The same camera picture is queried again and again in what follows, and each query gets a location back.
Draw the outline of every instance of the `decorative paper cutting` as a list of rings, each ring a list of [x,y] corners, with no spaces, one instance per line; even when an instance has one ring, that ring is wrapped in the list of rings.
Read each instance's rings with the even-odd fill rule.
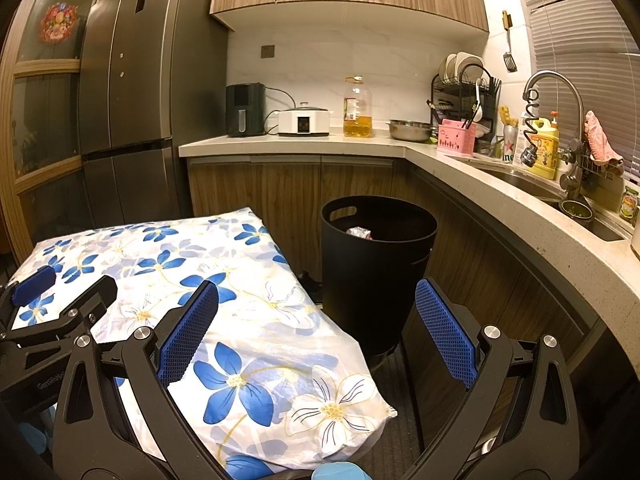
[[[78,6],[59,2],[49,7],[40,22],[40,41],[59,43],[71,35],[78,20]]]

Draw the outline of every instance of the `black trash bin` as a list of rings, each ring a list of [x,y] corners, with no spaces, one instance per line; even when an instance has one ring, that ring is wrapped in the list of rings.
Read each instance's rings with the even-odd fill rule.
[[[356,211],[331,220],[344,208]],[[386,196],[346,196],[322,208],[322,309],[370,365],[400,341],[437,225],[420,206]],[[356,226],[373,240],[346,233]]]

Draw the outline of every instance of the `faucet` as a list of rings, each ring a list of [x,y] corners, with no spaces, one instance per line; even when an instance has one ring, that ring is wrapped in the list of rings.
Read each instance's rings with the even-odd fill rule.
[[[580,196],[580,186],[582,184],[582,168],[580,167],[578,156],[582,153],[583,141],[585,140],[584,107],[582,106],[582,99],[580,97],[580,94],[578,94],[578,91],[574,84],[561,73],[554,72],[553,70],[539,70],[529,78],[524,86],[522,98],[527,103],[532,104],[533,101],[536,101],[538,99],[538,92],[533,88],[533,86],[545,77],[559,79],[560,81],[564,82],[574,92],[575,100],[578,101],[578,128],[580,128],[578,133],[579,136],[577,139],[572,139],[571,143],[569,144],[569,148],[561,153],[562,160],[571,163],[572,166],[567,173],[560,176],[560,187],[566,191],[567,199],[577,200]],[[534,96],[530,95],[531,91],[535,92]],[[527,113],[530,116],[533,116],[528,108],[529,106],[527,106]]]

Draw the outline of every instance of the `kitchen countertop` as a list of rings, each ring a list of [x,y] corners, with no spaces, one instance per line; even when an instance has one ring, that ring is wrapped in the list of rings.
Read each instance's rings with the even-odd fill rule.
[[[182,157],[303,154],[405,158],[487,211],[548,261],[606,323],[640,377],[640,261],[629,240],[600,240],[551,206],[438,152],[434,145],[382,135],[369,139],[342,134],[308,139],[224,136],[185,144],[179,153]],[[546,250],[549,246],[556,250]]]

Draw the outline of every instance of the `refrigerator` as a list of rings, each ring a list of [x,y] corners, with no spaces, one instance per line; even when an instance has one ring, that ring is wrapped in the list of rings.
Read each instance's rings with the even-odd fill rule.
[[[211,0],[100,0],[78,124],[96,227],[193,215],[178,147],[225,133],[227,30]]]

